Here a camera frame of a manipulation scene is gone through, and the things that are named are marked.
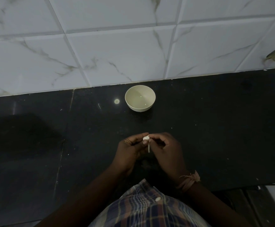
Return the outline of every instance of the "bowl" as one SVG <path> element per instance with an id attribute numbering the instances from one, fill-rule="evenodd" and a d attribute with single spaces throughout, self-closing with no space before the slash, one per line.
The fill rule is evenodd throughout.
<path id="1" fill-rule="evenodd" d="M 155 92 L 145 85 L 136 85 L 127 90 L 125 101 L 134 111 L 147 111 L 155 102 Z"/>

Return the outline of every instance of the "left hand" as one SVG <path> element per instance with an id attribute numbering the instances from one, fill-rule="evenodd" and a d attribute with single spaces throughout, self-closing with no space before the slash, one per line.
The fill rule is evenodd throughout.
<path id="1" fill-rule="evenodd" d="M 130 175 L 136 159 L 139 158 L 142 153 L 148 152 L 148 148 L 146 150 L 148 141 L 143 140 L 143 137 L 148 134 L 147 132 L 133 135 L 120 141 L 111 167 L 125 176 Z"/>

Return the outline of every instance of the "person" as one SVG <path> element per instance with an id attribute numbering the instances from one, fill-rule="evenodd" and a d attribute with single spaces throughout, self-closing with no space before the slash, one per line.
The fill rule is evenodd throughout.
<path id="1" fill-rule="evenodd" d="M 160 167 L 174 187 L 191 175 L 180 143 L 169 133 L 133 135 L 119 142 L 111 165 L 77 197 L 43 219 L 37 227 L 68 226 L 251 226 L 247 220 L 215 197 L 197 179 L 188 178 L 182 194 L 190 204 L 169 197 L 143 179 L 105 208 L 120 181 L 131 174 L 136 160 L 150 144 Z"/>

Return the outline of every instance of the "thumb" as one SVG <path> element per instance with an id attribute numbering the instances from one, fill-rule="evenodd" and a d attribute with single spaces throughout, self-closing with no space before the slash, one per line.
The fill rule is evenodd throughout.
<path id="1" fill-rule="evenodd" d="M 148 140 L 143 140 L 142 142 L 139 142 L 138 144 L 134 145 L 135 151 L 138 152 L 142 150 L 145 146 L 147 146 Z"/>
<path id="2" fill-rule="evenodd" d="M 162 151 L 162 149 L 153 139 L 149 139 L 149 142 L 151 150 L 154 152 L 155 156 L 157 156 L 157 154 L 159 154 Z"/>

